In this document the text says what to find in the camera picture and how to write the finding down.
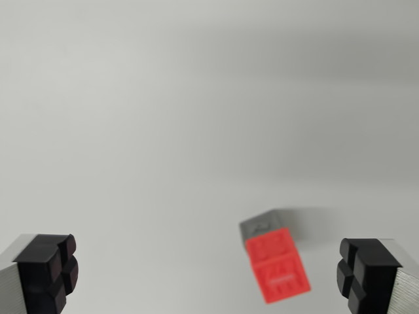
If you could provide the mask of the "black-padded metal gripper right finger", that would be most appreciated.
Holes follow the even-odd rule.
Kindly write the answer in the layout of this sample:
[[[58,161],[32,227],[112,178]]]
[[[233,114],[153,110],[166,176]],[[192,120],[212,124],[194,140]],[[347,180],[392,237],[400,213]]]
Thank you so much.
[[[418,314],[418,262],[393,239],[340,242],[337,285],[353,314]]]

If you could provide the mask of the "black-padded metal gripper left finger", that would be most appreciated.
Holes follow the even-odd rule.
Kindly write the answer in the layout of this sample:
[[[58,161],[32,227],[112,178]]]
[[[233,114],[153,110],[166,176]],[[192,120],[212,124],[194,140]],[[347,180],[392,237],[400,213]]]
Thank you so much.
[[[1,252],[1,313],[59,314],[79,276],[71,234],[22,234]]]

